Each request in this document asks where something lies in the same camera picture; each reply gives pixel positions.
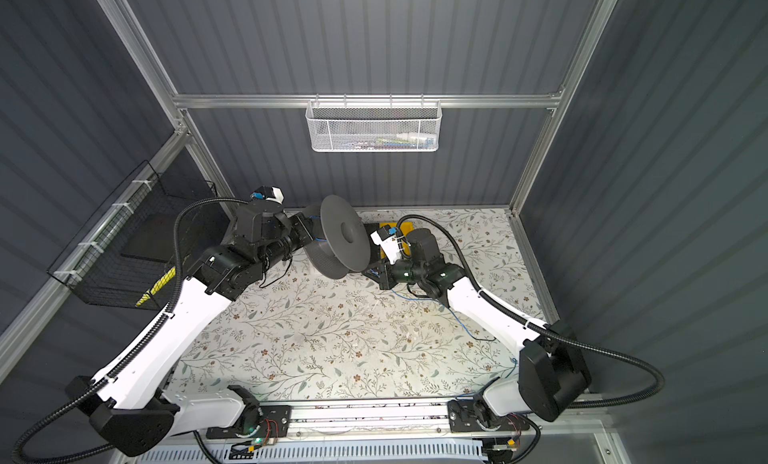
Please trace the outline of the grey perforated spool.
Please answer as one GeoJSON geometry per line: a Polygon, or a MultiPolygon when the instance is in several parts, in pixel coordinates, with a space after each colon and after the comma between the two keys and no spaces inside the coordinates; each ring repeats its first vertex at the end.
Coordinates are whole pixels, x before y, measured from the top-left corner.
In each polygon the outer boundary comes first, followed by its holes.
{"type": "Polygon", "coordinates": [[[365,271],[371,259],[369,237],[355,209],[330,195],[301,215],[308,220],[311,242],[303,247],[315,269],[332,280],[365,271]]]}

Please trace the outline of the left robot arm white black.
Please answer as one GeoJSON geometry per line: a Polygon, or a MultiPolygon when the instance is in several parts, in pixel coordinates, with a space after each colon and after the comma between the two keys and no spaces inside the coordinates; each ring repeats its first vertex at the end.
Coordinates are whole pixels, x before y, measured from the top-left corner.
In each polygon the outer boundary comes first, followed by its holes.
{"type": "Polygon", "coordinates": [[[271,431],[257,398],[239,385],[213,394],[175,395],[166,379],[198,335],[276,263],[315,239],[311,216],[285,214],[282,200],[258,191],[237,203],[220,245],[195,263],[175,265],[169,302],[112,362],[78,376],[67,396],[109,449],[136,457],[169,436],[208,428],[245,439],[271,431]]]}

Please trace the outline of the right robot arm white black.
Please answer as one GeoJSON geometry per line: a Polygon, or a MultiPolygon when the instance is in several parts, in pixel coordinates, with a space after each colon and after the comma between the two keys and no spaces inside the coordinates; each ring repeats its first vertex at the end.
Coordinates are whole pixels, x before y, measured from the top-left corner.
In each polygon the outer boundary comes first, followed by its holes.
{"type": "Polygon", "coordinates": [[[516,377],[494,378],[472,396],[478,423],[493,427],[512,414],[534,414],[555,421],[584,390],[591,378],[581,352],[567,350],[533,330],[547,324],[514,309],[470,279],[466,264],[448,263],[434,235],[416,229],[403,235],[385,225],[370,234],[384,257],[364,274],[384,290],[415,285],[425,299],[470,318],[510,351],[516,351],[516,377]]]}

